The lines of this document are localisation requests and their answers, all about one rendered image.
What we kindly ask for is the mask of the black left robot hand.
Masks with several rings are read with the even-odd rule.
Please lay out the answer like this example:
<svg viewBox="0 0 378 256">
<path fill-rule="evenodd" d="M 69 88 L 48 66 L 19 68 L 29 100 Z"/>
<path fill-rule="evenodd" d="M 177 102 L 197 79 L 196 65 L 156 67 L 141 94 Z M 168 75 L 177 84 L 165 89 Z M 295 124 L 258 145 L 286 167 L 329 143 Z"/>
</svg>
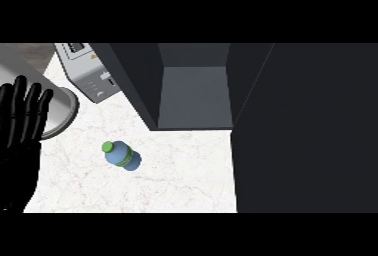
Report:
<svg viewBox="0 0 378 256">
<path fill-rule="evenodd" d="M 23 75 L 0 86 L 0 213 L 22 213 L 39 171 L 41 135 L 53 90 Z"/>
</svg>

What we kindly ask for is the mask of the blue water bottle green cap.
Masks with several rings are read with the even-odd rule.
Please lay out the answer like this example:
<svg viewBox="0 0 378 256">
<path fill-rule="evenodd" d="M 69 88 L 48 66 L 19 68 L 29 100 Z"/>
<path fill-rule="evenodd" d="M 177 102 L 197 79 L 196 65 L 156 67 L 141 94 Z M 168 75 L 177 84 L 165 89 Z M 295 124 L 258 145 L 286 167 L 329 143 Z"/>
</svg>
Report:
<svg viewBox="0 0 378 256">
<path fill-rule="evenodd" d="M 106 161 L 126 171 L 134 171 L 141 163 L 140 154 L 122 141 L 106 141 L 101 144 Z"/>
</svg>

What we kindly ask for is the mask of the dark grey open cabinet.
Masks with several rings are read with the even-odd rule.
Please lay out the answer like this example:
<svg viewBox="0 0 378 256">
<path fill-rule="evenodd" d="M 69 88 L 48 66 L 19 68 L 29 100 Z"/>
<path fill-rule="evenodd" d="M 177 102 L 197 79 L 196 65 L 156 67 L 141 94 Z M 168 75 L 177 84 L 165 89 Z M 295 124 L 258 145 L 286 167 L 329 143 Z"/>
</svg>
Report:
<svg viewBox="0 0 378 256">
<path fill-rule="evenodd" d="M 94 43 L 91 48 L 152 131 L 233 128 L 268 43 Z"/>
</svg>

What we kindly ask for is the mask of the dark grey cabinet door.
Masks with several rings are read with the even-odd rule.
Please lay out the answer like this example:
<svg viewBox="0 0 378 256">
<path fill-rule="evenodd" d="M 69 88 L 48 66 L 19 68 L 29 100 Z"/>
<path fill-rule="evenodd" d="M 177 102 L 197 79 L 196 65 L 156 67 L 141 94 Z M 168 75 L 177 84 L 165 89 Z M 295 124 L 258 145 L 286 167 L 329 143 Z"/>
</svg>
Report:
<svg viewBox="0 0 378 256">
<path fill-rule="evenodd" d="M 276 44 L 230 140 L 240 213 L 378 212 L 378 43 Z"/>
</svg>

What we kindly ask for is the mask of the grey cylindrical appliance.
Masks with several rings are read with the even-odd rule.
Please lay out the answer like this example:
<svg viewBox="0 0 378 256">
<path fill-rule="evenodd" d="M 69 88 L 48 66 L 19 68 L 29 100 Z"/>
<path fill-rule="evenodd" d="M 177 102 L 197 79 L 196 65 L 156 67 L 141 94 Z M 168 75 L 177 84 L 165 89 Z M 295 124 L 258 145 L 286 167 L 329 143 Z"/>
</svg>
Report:
<svg viewBox="0 0 378 256">
<path fill-rule="evenodd" d="M 41 91 L 53 90 L 45 127 L 41 135 L 41 139 L 47 140 L 64 131 L 76 117 L 78 97 L 67 88 L 57 87 L 53 84 L 7 46 L 0 45 L 0 85 L 11 83 L 17 75 L 26 77 L 26 87 L 30 87 L 32 83 L 39 83 Z"/>
</svg>

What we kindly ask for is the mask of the grey toaster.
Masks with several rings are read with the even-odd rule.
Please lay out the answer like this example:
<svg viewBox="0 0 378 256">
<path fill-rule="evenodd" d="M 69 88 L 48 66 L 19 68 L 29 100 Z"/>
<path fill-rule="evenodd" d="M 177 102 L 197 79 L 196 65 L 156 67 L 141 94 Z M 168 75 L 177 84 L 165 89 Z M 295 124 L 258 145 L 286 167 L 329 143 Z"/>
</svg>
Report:
<svg viewBox="0 0 378 256">
<path fill-rule="evenodd" d="M 90 44 L 54 43 L 53 46 L 69 82 L 87 99 L 100 103 L 119 92 L 119 87 Z"/>
</svg>

